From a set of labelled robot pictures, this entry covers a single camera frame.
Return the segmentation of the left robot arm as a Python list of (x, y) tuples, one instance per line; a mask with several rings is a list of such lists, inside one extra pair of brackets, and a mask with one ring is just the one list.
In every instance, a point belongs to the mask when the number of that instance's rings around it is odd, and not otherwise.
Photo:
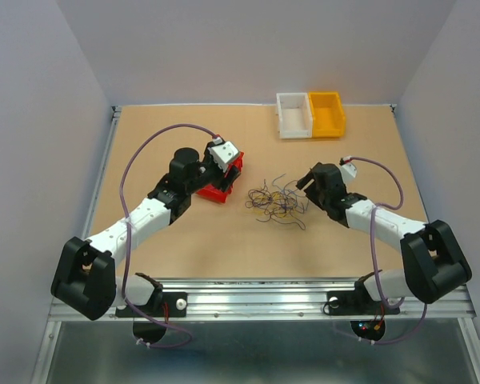
[(204, 154), (188, 147), (176, 150), (168, 172), (128, 217), (87, 239), (73, 237), (66, 242), (51, 294), (90, 320), (129, 303), (145, 315), (156, 314), (162, 305), (162, 285), (141, 273), (118, 276), (117, 266), (180, 218), (194, 193), (208, 185), (228, 191), (241, 173), (234, 164), (241, 156), (232, 142), (211, 143)]

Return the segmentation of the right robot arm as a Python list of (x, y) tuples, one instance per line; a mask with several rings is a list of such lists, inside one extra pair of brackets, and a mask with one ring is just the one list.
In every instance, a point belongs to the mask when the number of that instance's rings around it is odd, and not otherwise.
[(370, 251), (381, 241), (402, 258), (399, 270), (380, 270), (360, 277), (352, 290), (327, 293), (323, 307), (330, 316), (371, 314), (378, 308), (397, 314), (406, 298), (428, 305), (468, 283), (472, 270), (451, 227), (442, 220), (420, 222), (405, 218), (387, 204), (349, 192), (346, 185), (357, 175), (350, 157), (338, 165), (317, 163), (296, 186), (328, 218), (370, 237)]

